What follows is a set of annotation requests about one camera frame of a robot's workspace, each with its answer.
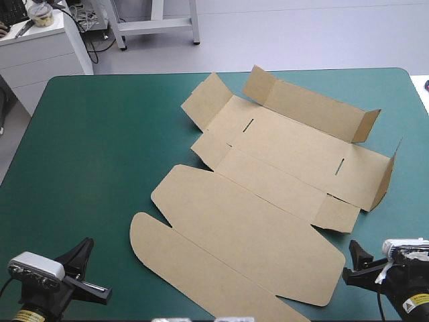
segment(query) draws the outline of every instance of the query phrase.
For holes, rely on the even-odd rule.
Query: white table frame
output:
[[[107,17],[121,50],[126,50],[125,36],[160,34],[192,30],[194,44],[200,44],[196,0],[189,0],[190,18],[164,19],[164,0],[152,0],[151,19],[146,21],[122,22],[114,0],[103,0]]]

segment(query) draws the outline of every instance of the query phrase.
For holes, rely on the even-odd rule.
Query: flattened cardboard box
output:
[[[244,315],[265,314],[261,321],[275,321],[266,314],[273,310],[274,316],[305,321],[286,304],[281,303],[287,309],[280,309],[275,295],[326,305],[345,262],[310,224],[351,231],[359,209],[372,209],[386,192],[394,158],[350,143],[366,139],[379,111],[364,112],[257,67],[245,93],[267,108],[234,96],[216,74],[183,104],[204,132],[192,149],[214,172],[174,167],[152,194],[172,228],[134,228],[133,221],[131,244],[146,266],[213,315],[233,314],[228,308],[243,307],[245,299],[232,292],[224,294],[229,305],[217,306],[219,293],[197,293],[192,276],[199,268],[186,264],[188,252],[196,252],[191,248],[222,263],[223,274],[232,270],[253,288],[265,290],[258,293],[265,304]],[[312,104],[323,112],[315,112],[316,118],[306,117]],[[335,117],[345,119],[347,126],[336,124]],[[160,264],[165,249],[146,247],[133,231],[154,239],[162,235],[166,248],[176,249],[174,235],[190,241],[186,251],[175,253],[180,272],[176,262]],[[216,269],[205,270],[212,283],[205,285],[226,287]],[[188,282],[183,282],[185,274]]]
[[[394,157],[365,141],[380,110],[352,105],[276,79],[255,66],[237,97],[216,75],[182,105],[203,131],[192,146],[215,172],[321,228],[351,232],[360,209],[387,191]]]

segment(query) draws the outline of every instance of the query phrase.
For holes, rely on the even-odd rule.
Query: cardboard flap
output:
[[[380,112],[381,112],[380,109],[365,112],[365,114],[362,117],[361,123],[357,128],[355,136],[353,137],[352,142],[365,142],[367,140],[369,132],[373,128],[375,120],[377,119]]]
[[[331,229],[341,233],[351,233],[360,208],[345,203],[333,196],[326,195],[312,225]]]
[[[212,170],[218,166],[230,149],[228,144],[216,138],[210,131],[203,133],[191,147],[191,150]]]
[[[173,167],[151,197],[179,234],[258,285],[328,304],[345,259],[307,221],[220,174],[183,165]]]
[[[204,131],[232,96],[232,92],[219,76],[212,73],[194,89],[182,104],[182,108],[200,130]]]
[[[145,266],[215,317],[309,322],[274,294],[146,213],[134,216],[129,238]]]
[[[396,152],[397,152],[397,149],[395,151],[395,154],[391,157],[391,159],[389,160],[389,163],[387,164],[386,170],[384,172],[383,178],[381,179],[379,188],[377,190],[377,193],[375,194],[374,202],[371,205],[370,210],[378,206],[378,204],[386,194],[387,188],[389,188],[391,173],[393,172],[393,166],[395,164],[395,159],[396,159]]]
[[[349,144],[327,193],[370,211],[389,161],[387,156]]]
[[[268,109],[346,142],[366,138],[379,113],[366,114],[350,104],[276,79],[258,66],[253,67],[243,92]]]

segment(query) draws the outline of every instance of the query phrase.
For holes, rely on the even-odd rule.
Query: cabinet drawer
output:
[[[16,97],[30,115],[33,115],[34,111],[36,110],[40,97],[42,97],[43,91],[45,90],[46,84],[48,84],[47,80],[44,82],[34,83],[12,89]]]
[[[75,53],[0,69],[1,76],[12,89],[81,72],[83,69]]]
[[[73,53],[65,32],[0,46],[0,69]]]

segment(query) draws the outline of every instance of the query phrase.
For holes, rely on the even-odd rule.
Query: green table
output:
[[[381,204],[360,214],[351,235],[320,231],[343,251],[347,265],[351,238],[380,257],[389,237],[429,237],[429,117],[408,74],[387,68],[275,75],[362,109],[383,109],[363,144],[369,149],[391,156],[403,138]],[[171,167],[204,167],[189,149],[200,131],[180,104],[206,76],[51,80],[0,187],[0,266],[24,250],[55,257],[93,237],[87,280],[113,287],[113,297],[107,307],[74,302],[65,318],[209,319],[205,310],[143,266],[129,245],[136,212],[162,218],[150,193]],[[220,76],[239,94],[248,74]],[[6,269],[0,270],[0,281],[6,279]],[[0,319],[14,315],[18,298],[19,283],[14,282],[0,299]],[[379,319],[375,294],[342,280],[325,308],[286,302],[310,319]],[[397,319],[387,300],[385,311]]]

